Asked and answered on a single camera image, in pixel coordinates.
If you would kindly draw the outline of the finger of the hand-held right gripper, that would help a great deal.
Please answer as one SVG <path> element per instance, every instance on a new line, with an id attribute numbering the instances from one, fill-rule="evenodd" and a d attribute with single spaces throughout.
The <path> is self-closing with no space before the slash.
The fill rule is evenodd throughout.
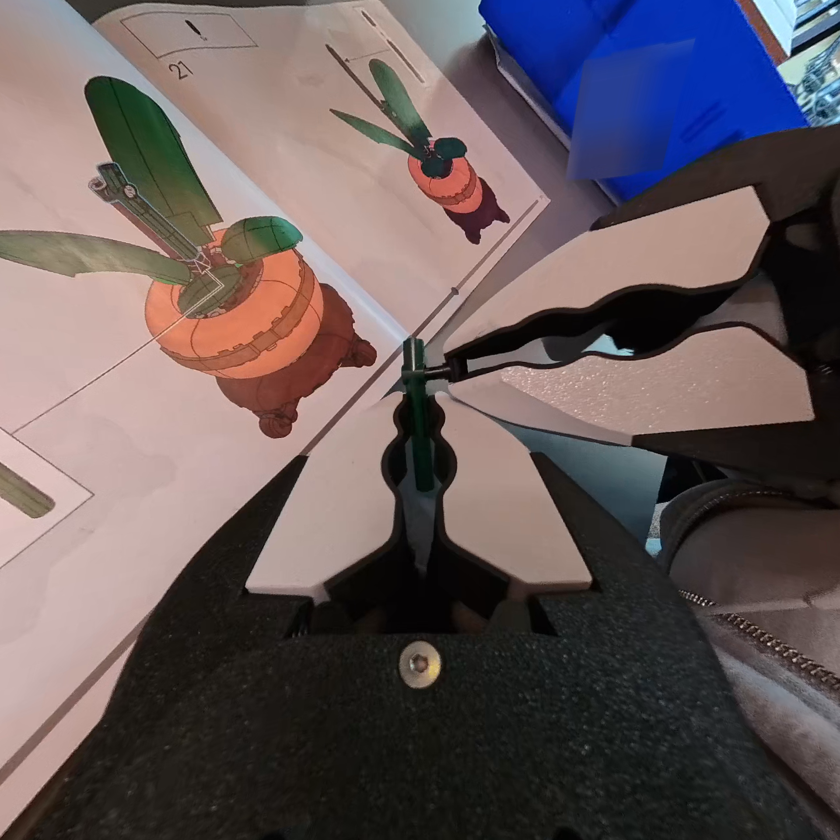
<path id="1" fill-rule="evenodd" d="M 661 298 L 728 291 L 753 273 L 769 229 L 747 186 L 584 233 L 472 313 L 444 357 L 473 361 L 577 338 Z"/>
<path id="2" fill-rule="evenodd" d="M 570 364 L 516 364 L 450 395 L 521 427 L 589 440 L 810 422 L 804 369 L 747 325 L 705 329 L 656 355 L 586 353 Z"/>

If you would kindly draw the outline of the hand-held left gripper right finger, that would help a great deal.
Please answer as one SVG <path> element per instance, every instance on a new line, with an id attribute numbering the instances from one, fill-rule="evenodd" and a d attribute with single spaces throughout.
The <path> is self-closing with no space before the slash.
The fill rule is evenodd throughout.
<path id="1" fill-rule="evenodd" d="M 584 592 L 592 573 L 528 448 L 477 410 L 439 393 L 440 453 L 454 466 L 442 489 L 439 570 L 458 601 L 526 601 Z"/>

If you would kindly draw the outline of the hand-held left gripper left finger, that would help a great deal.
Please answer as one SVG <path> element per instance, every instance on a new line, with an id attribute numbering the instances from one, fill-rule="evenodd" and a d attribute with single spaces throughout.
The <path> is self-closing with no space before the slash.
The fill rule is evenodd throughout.
<path id="1" fill-rule="evenodd" d="M 403 395 L 347 416 L 311 451 L 245 584 L 251 594 L 329 599 L 328 583 L 386 544 L 396 499 L 383 475 Z"/>

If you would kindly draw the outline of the dark green toy stem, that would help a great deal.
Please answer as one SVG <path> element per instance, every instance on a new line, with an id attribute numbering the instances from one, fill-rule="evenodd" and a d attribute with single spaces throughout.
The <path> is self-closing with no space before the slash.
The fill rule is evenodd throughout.
<path id="1" fill-rule="evenodd" d="M 434 449 L 427 396 L 427 367 L 424 341 L 407 338 L 402 346 L 402 383 L 409 408 L 416 489 L 430 492 L 434 489 Z"/>

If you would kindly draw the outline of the grey desk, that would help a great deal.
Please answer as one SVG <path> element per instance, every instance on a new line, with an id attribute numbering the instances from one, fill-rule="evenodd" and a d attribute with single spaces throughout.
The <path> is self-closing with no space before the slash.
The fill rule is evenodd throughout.
<path id="1" fill-rule="evenodd" d="M 443 359 L 447 337 L 527 268 L 583 233 L 612 208 L 592 182 L 566 178 L 568 153 L 497 68 L 477 2 L 385 2 L 452 85 L 536 182 L 550 203 L 479 285 L 439 326 L 427 355 Z M 666 458 L 504 424 L 532 452 L 545 454 L 645 544 Z"/>

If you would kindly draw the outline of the blue plastic bin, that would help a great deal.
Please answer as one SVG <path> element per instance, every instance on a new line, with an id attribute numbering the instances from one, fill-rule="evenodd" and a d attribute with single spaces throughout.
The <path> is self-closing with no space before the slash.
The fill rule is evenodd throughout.
<path id="1" fill-rule="evenodd" d="M 727 145 L 808 127 L 737 2 L 481 2 L 570 138 L 573 180 L 623 203 Z"/>

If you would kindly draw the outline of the open building instruction booklet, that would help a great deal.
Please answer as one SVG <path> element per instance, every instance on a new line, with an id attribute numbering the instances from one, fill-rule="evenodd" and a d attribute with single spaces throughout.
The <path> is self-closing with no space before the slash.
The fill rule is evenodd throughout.
<path id="1" fill-rule="evenodd" d="M 434 135 L 510 216 L 480 245 L 418 189 L 328 46 L 371 82 L 382 58 Z M 86 87 L 111 77 L 170 120 L 213 204 L 212 244 L 247 217 L 302 241 L 265 258 L 243 305 L 191 318 L 183 287 L 34 265 L 69 234 L 161 253 L 89 187 L 116 161 Z M 130 7 L 94 26 L 67 2 L 2 2 L 2 230 L 56 232 L 2 259 L 2 830 L 84 739 L 141 622 L 194 553 L 292 458 L 396 377 L 548 205 L 378 2 Z"/>

